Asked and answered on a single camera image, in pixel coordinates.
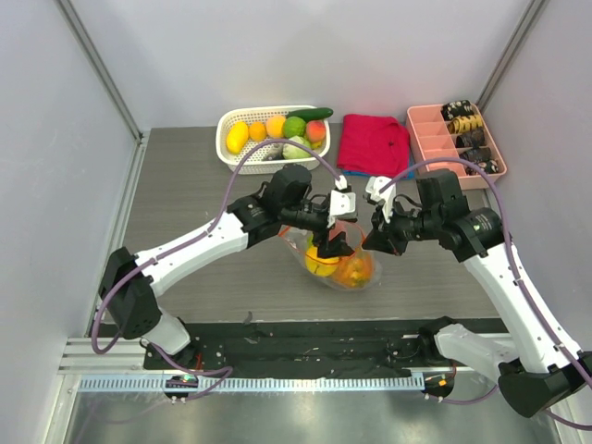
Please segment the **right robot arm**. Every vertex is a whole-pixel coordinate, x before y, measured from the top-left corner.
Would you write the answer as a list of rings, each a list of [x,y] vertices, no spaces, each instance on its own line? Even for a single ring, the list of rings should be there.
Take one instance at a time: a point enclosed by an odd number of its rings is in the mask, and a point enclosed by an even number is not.
[[[496,383],[504,400],[530,418],[591,381],[591,354],[561,327],[526,274],[500,216],[472,210],[457,175],[431,171],[416,181],[420,204],[406,211],[395,185],[369,179],[365,194],[376,207],[366,250],[402,255],[411,241],[437,241],[476,279],[512,336],[505,347],[441,317],[422,327],[417,351],[423,362],[445,359],[473,368]]]

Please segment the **clear zip top bag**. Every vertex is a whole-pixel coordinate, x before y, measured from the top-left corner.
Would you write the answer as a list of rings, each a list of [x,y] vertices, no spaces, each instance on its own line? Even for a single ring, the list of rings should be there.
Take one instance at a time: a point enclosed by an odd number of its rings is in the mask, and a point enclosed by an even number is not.
[[[352,247],[350,256],[320,258],[313,245],[313,233],[298,228],[284,228],[279,237],[309,276],[336,290],[358,291],[376,284],[382,268],[371,252],[362,248],[363,229],[352,222],[338,221],[329,232],[333,240],[340,235]]]

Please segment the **yellow apple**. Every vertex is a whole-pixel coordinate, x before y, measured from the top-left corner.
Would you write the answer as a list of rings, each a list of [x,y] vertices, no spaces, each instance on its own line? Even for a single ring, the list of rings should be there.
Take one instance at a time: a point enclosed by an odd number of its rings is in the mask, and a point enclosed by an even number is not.
[[[313,275],[321,278],[331,276],[339,267],[338,257],[322,258],[318,255],[318,249],[310,246],[304,255],[304,266]]]

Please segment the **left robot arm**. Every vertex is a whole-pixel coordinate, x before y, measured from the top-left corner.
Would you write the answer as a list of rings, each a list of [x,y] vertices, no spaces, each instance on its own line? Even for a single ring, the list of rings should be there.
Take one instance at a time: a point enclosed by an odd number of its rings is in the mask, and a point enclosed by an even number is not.
[[[308,230],[322,258],[353,253],[342,234],[332,235],[339,220],[356,216],[355,195],[344,177],[317,202],[312,175],[291,164],[277,171],[258,191],[233,203],[223,202],[216,218],[166,244],[132,254],[125,247],[108,258],[99,286],[97,316],[109,313],[123,339],[142,339],[150,352],[178,369],[197,360],[199,345],[185,324],[168,314],[158,297],[197,270],[277,236],[282,227]]]

